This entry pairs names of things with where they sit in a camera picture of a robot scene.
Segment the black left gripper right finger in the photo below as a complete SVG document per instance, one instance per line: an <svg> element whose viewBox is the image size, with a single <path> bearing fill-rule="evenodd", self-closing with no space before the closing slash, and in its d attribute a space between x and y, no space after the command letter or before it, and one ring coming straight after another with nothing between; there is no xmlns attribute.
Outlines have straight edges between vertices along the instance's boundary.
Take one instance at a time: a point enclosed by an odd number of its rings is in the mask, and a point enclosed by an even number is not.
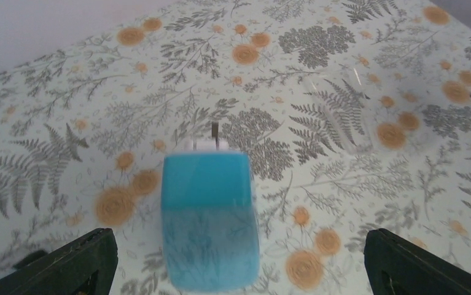
<svg viewBox="0 0 471 295"><path fill-rule="evenodd" d="M374 295L471 294L471 274L387 229L368 232L364 265Z"/></svg>

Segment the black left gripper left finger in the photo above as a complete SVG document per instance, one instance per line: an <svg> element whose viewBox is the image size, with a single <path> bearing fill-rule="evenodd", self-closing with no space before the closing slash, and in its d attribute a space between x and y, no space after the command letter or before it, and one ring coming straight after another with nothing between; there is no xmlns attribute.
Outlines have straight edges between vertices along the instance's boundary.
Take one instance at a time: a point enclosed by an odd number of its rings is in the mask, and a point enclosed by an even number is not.
<svg viewBox="0 0 471 295"><path fill-rule="evenodd" d="M118 264L111 228L96 228L48 252L36 250L0 271L0 294L109 294Z"/></svg>

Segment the blue metronome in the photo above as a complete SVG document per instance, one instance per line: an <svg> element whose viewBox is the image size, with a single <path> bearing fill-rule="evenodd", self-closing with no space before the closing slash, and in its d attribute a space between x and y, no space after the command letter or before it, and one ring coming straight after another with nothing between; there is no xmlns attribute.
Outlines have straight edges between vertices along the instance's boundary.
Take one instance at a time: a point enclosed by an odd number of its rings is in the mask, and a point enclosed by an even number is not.
<svg viewBox="0 0 471 295"><path fill-rule="evenodd" d="M179 290L219 293L250 286L260 247L249 156L219 137L190 140L165 157L161 184L163 257Z"/></svg>

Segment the clear plastic metronome cover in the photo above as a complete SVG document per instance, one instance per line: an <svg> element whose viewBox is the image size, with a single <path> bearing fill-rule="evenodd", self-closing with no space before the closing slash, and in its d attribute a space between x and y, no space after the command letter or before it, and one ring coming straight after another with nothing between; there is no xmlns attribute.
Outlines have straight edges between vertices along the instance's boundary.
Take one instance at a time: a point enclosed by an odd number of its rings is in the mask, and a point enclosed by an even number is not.
<svg viewBox="0 0 471 295"><path fill-rule="evenodd" d="M369 97L356 68L318 72L304 78L303 84L306 94L324 116L329 134L344 151L351 155L372 152L373 143L366 125Z"/></svg>

